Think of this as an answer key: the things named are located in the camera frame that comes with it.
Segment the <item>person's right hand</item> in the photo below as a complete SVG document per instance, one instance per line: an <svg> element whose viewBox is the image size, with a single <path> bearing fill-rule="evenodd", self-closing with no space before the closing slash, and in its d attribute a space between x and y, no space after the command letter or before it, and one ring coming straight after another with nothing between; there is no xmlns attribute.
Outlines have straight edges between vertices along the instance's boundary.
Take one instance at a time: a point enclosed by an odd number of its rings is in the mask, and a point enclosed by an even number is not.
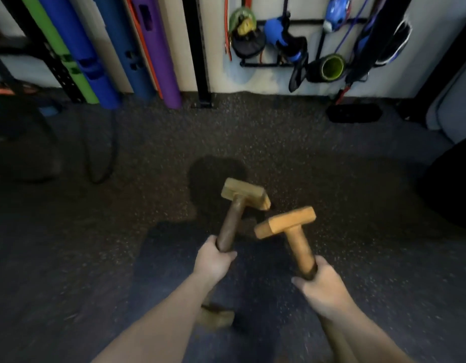
<svg viewBox="0 0 466 363"><path fill-rule="evenodd" d="M302 293L315 312L332 321L341 321L359 312L343 280L323 256L315 256L317 272L312 279L315 291Z"/></svg>

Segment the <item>person's left hand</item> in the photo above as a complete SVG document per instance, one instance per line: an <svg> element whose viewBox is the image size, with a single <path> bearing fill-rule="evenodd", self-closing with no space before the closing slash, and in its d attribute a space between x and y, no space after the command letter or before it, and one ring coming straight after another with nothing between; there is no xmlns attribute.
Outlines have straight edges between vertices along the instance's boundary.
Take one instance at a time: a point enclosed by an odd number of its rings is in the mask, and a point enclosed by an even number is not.
<svg viewBox="0 0 466 363"><path fill-rule="evenodd" d="M219 262L220 251L216 246L216 240L216 236L210 235L200 247L192 273L209 290L212 290L225 277L232 263Z"/></svg>

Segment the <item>dark-handled wooden parallette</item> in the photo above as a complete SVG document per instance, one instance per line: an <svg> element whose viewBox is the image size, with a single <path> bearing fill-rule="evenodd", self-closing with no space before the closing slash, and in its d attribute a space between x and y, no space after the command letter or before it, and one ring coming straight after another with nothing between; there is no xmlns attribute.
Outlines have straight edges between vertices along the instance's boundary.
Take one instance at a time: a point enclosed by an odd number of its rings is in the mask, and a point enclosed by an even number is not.
<svg viewBox="0 0 466 363"><path fill-rule="evenodd" d="M251 207L268 211L271 201L264 187L231 177L225 180L221 196L230 200L231 204L216 238L216 247L218 251L227 253L232 249L244 210ZM203 301L197 323L210 330L229 328L234 322L235 312L214 304L212 302L214 291L214 288L211 289Z"/></svg>

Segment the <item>light-handled wooden parallette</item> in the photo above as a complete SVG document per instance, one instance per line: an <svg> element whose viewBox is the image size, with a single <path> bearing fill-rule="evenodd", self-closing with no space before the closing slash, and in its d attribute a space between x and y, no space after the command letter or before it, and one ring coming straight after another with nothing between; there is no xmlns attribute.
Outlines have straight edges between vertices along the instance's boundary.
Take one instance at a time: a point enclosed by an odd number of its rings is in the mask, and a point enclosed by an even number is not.
<svg viewBox="0 0 466 363"><path fill-rule="evenodd" d="M302 278L312 281L317 273L317 262L305 237L302 226L314 222L312 207L302 207L273 216L254 228L257 238L264 239L284 233L298 264ZM335 363L358 363L345 337L327 318L318 315L321 327L333 351Z"/></svg>

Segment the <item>person's right forearm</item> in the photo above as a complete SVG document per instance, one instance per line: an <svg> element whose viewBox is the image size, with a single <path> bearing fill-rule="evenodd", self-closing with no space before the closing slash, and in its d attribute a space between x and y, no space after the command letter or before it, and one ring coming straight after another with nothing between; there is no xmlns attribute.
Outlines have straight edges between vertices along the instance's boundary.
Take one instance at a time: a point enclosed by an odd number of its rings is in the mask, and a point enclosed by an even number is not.
<svg viewBox="0 0 466 363"><path fill-rule="evenodd" d="M336 363L415 363L355 303L318 314Z"/></svg>

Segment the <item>person's left forearm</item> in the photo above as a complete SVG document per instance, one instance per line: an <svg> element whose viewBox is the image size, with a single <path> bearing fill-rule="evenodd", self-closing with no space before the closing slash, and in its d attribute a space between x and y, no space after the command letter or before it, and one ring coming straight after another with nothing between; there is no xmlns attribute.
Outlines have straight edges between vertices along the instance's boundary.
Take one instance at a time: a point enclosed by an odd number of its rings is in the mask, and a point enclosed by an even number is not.
<svg viewBox="0 0 466 363"><path fill-rule="evenodd" d="M188 276L91 363L181 363L210 281L205 274Z"/></svg>

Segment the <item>black resistance band loop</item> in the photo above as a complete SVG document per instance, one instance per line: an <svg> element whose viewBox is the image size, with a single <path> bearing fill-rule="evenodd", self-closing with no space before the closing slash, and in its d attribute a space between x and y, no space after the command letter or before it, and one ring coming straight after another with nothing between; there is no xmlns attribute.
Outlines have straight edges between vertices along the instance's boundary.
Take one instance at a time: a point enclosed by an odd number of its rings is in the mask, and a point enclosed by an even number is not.
<svg viewBox="0 0 466 363"><path fill-rule="evenodd" d="M80 135L84 154L84 170L88 181L93 185L101 185L110 179L110 177L115 172L115 165L119 156L119 125L117 122L117 110L110 110L108 116L111 129L110 158L106 169L98 178L94 177L91 161L91 151L87 137L87 125L84 119L80 119Z"/></svg>

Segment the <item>black floor pad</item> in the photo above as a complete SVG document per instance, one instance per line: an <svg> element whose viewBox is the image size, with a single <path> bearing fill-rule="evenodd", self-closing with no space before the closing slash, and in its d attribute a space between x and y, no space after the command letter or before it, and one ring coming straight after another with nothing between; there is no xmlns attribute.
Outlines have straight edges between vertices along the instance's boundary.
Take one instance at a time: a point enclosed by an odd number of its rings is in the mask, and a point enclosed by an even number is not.
<svg viewBox="0 0 466 363"><path fill-rule="evenodd" d="M339 104L329 106L326 115L333 123L372 123L381 118L382 110L375 103Z"/></svg>

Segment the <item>large black round object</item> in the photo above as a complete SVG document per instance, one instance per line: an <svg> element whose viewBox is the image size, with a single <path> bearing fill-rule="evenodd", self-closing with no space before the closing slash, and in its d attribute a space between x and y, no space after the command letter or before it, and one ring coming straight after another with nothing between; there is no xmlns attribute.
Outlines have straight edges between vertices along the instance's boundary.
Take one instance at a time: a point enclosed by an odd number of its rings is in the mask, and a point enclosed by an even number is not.
<svg viewBox="0 0 466 363"><path fill-rule="evenodd" d="M466 139L428 167L418 181L417 191L433 211L466 229Z"/></svg>

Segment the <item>black round disc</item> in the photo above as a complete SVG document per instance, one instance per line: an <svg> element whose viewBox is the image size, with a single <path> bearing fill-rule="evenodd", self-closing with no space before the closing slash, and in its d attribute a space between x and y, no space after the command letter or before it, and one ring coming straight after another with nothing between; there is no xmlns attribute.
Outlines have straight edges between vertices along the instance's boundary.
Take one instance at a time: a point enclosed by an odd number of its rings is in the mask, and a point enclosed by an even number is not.
<svg viewBox="0 0 466 363"><path fill-rule="evenodd" d="M240 59L249 59L259 55L266 46L266 36L260 28L241 36L238 30L233 30L231 47Z"/></svg>

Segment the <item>black roller with green core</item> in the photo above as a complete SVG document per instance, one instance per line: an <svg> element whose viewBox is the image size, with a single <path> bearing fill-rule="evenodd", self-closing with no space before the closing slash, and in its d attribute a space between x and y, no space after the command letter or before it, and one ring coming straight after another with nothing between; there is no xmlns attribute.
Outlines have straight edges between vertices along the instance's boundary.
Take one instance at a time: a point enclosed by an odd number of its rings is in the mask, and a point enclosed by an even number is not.
<svg viewBox="0 0 466 363"><path fill-rule="evenodd" d="M340 54L328 54L310 62L305 78L309 83L331 83L340 79L346 69L346 61Z"/></svg>

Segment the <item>purple weight tube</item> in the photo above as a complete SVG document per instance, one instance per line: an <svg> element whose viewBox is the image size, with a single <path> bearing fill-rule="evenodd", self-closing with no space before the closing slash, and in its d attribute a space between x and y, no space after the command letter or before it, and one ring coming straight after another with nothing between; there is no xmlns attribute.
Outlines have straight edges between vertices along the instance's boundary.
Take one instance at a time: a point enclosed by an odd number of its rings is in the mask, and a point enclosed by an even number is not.
<svg viewBox="0 0 466 363"><path fill-rule="evenodd" d="M158 0L131 0L138 18L151 69L164 104L169 109L182 107Z"/></svg>

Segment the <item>red resistance band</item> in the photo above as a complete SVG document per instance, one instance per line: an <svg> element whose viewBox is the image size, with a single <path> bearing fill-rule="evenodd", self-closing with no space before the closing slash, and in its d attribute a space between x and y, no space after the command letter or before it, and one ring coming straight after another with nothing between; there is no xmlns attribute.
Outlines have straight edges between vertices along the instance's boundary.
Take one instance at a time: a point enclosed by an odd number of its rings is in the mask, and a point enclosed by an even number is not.
<svg viewBox="0 0 466 363"><path fill-rule="evenodd" d="M229 0L224 0L224 50L229 61L232 61L232 55L230 50L230 33L229 33Z"/></svg>

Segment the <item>orange weight tube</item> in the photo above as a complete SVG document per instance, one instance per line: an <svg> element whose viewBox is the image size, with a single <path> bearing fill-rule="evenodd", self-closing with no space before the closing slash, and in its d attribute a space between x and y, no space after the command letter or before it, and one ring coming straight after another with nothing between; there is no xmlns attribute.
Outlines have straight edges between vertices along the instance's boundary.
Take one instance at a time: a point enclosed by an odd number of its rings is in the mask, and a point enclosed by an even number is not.
<svg viewBox="0 0 466 363"><path fill-rule="evenodd" d="M149 55L148 49L147 49L147 47L145 45L144 35L142 33L142 29L141 29L140 23L139 23L139 18L137 16L137 13L136 13L136 10L135 10L134 5L132 3L132 0L123 0L123 1L124 1L125 5L126 5L130 21L133 24L133 30L134 30L134 33L135 33L136 38L138 40L139 48L140 48L142 57L144 58L147 70L149 72L151 82L152 82L154 88L156 89L156 92L159 95L160 99L163 99L162 91L160 89L160 86L157 83L157 76L156 76L156 73L155 73L155 71L153 69L153 65L152 65L151 60L150 60L150 55Z"/></svg>

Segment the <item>grey folded mat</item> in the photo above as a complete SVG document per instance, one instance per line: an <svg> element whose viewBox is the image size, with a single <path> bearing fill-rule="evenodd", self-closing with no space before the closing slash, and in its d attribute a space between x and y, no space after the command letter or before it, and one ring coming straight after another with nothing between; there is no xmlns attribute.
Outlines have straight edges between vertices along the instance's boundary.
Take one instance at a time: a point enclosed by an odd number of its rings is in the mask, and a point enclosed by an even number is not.
<svg viewBox="0 0 466 363"><path fill-rule="evenodd" d="M466 62L431 103L425 124L453 144L466 139Z"/></svg>

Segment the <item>dark blue weight tube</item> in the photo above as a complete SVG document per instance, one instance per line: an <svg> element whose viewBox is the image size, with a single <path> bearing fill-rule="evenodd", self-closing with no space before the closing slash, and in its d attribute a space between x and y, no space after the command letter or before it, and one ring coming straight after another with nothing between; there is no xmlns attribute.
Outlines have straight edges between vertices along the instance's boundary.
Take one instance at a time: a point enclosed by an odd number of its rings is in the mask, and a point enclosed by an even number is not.
<svg viewBox="0 0 466 363"><path fill-rule="evenodd" d="M156 96L123 0L93 0L134 94L150 101Z"/></svg>

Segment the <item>bright blue weight tube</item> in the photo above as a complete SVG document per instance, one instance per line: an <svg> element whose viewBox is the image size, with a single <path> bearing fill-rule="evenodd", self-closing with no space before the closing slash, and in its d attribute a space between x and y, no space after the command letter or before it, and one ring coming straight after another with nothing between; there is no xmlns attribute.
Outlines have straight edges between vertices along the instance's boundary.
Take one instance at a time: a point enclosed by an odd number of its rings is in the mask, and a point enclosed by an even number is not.
<svg viewBox="0 0 466 363"><path fill-rule="evenodd" d="M99 103L105 109L115 110L121 105L116 91L93 44L70 0L39 0L76 61Z"/></svg>

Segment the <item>long black bag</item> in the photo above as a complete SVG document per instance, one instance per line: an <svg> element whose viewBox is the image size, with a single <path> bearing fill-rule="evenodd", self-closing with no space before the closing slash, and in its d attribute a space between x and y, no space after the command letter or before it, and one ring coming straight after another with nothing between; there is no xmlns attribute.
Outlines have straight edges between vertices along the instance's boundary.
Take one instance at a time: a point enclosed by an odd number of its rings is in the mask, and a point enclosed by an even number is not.
<svg viewBox="0 0 466 363"><path fill-rule="evenodd" d="M375 0L371 14L358 35L345 83L365 81L374 68L395 60L412 33L407 10L412 0Z"/></svg>

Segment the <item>blue resistance band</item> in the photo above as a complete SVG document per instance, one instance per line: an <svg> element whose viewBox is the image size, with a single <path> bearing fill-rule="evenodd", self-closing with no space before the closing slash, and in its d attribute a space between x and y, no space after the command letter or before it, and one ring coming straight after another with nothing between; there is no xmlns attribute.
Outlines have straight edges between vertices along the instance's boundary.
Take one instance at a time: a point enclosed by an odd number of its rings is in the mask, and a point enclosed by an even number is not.
<svg viewBox="0 0 466 363"><path fill-rule="evenodd" d="M359 11L357 12L357 15L355 16L355 18L353 18L353 20L351 21L350 23L350 26L349 26L349 29L347 30L347 32L345 33L344 37L342 38L342 40L339 42L338 46L336 47L334 53L338 53L341 46L343 45L343 43L346 41L347 37L349 36L349 34L351 33L351 30L353 29L353 27L358 24L359 22L359 19L363 13L363 10L364 8L367 6L367 4L369 3L369 0L365 0L363 2L363 5L360 7Z"/></svg>

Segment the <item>green weight tube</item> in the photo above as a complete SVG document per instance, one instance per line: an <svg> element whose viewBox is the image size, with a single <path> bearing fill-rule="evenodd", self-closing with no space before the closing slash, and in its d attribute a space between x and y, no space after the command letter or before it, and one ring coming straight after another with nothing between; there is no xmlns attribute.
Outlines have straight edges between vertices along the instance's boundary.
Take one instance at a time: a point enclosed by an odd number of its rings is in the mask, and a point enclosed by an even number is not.
<svg viewBox="0 0 466 363"><path fill-rule="evenodd" d="M79 69L76 61L73 59L66 44L62 40L59 32L48 17L45 9L39 0L22 0L27 10L30 12L35 23L43 32L45 38L55 55L58 56L63 66L67 69L74 83L83 95L86 103L99 104L99 99L92 90L90 84Z"/></svg>

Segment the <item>black perforated rack upright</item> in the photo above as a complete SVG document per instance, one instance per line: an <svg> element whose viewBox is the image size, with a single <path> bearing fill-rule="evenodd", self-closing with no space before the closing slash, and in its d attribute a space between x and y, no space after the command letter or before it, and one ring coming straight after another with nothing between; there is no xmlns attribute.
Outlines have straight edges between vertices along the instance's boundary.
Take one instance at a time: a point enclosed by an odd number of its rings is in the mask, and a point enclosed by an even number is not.
<svg viewBox="0 0 466 363"><path fill-rule="evenodd" d="M44 61L73 103L85 103L85 97L67 68L52 50L43 32L32 18L22 0L0 0L15 22L30 40L32 56Z"/></svg>

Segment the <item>black wall storage rack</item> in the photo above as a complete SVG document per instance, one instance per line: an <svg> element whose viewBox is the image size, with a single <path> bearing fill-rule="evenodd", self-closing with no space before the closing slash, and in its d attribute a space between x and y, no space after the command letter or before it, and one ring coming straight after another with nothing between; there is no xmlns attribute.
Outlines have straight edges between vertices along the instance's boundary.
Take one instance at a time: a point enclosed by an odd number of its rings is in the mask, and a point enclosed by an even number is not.
<svg viewBox="0 0 466 363"><path fill-rule="evenodd" d="M347 23L350 24L365 24L367 23L368 18L349 18ZM290 26L305 26L305 25L323 25L323 19L291 19L290 20ZM316 53L316 58L321 57L322 53L322 48L324 46L324 41L326 37L326 32L322 31L321 32L321 37L319 41L319 45L317 48L317 53ZM276 62L274 63L263 63L263 62L249 62L249 60L241 59L240 61L240 66L241 67L248 67L248 68L276 68L276 67L281 67L281 68L290 68L293 67L293 64L289 63L287 60L285 60L283 57L281 57L280 53L277 55Z"/></svg>

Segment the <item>black steel post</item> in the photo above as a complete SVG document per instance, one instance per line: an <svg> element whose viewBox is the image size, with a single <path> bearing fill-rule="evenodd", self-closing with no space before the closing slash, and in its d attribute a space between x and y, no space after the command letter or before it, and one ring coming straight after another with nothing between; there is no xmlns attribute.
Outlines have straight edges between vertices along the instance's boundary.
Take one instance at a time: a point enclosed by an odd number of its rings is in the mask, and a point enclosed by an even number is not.
<svg viewBox="0 0 466 363"><path fill-rule="evenodd" d="M212 109L213 102L208 77L200 0L182 0L182 7L198 91L198 101L194 106L199 109Z"/></svg>

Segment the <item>dark bench frame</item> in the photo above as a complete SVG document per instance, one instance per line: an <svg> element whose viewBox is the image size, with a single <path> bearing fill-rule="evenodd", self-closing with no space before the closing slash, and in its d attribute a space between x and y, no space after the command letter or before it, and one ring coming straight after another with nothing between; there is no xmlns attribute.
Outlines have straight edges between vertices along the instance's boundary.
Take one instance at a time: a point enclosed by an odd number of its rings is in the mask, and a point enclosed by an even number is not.
<svg viewBox="0 0 466 363"><path fill-rule="evenodd" d="M43 184L57 179L62 172L59 142L53 128L47 122L34 100L25 93L0 59L0 79L14 95L0 95L0 142L12 142L26 134L31 125L41 129L51 145L51 163L48 173L32 178L7 174L13 183Z"/></svg>

